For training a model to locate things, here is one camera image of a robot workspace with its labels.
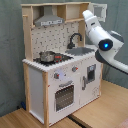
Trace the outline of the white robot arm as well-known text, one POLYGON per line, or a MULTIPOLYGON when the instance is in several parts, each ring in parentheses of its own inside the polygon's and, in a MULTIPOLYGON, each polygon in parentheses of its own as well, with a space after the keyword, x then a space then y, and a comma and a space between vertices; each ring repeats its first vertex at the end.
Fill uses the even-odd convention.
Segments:
POLYGON ((124 44, 123 37, 115 31, 105 31, 101 27, 98 18, 90 10, 85 10, 83 17, 86 25, 86 35, 97 47, 96 59, 128 74, 128 65, 114 59, 124 44))

